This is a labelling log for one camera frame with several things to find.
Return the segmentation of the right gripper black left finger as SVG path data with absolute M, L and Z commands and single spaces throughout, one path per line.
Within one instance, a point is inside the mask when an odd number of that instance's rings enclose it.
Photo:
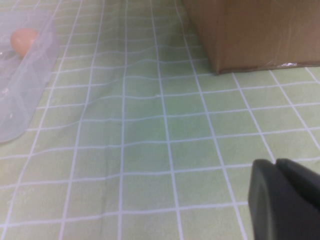
M 276 162 L 256 159 L 252 164 L 248 206 L 256 240 L 318 240 L 320 206 L 306 202 Z

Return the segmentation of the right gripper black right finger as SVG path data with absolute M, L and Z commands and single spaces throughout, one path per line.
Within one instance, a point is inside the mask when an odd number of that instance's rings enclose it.
M 276 167 L 297 194 L 314 207 L 320 206 L 320 175 L 288 158 L 278 158 Z

